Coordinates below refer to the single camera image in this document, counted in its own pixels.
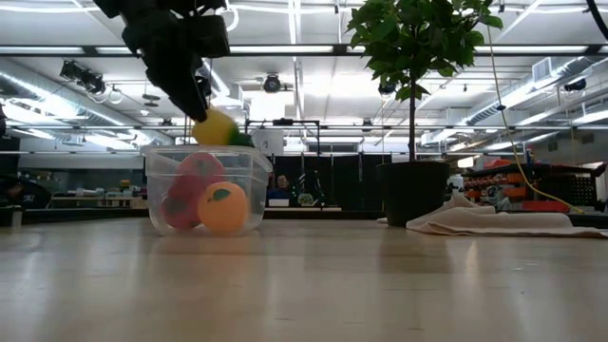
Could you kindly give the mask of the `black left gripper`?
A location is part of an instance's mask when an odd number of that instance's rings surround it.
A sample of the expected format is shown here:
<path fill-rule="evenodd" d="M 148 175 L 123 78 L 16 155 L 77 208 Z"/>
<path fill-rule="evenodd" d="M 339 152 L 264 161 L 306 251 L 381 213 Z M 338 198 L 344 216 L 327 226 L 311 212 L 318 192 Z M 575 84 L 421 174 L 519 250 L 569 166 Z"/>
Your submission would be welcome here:
<path fill-rule="evenodd" d="M 122 38 L 146 65 L 146 76 L 190 119 L 207 119 L 212 87 L 195 73 L 202 58 L 224 55 L 223 0 L 94 0 L 110 19 L 124 21 Z"/>

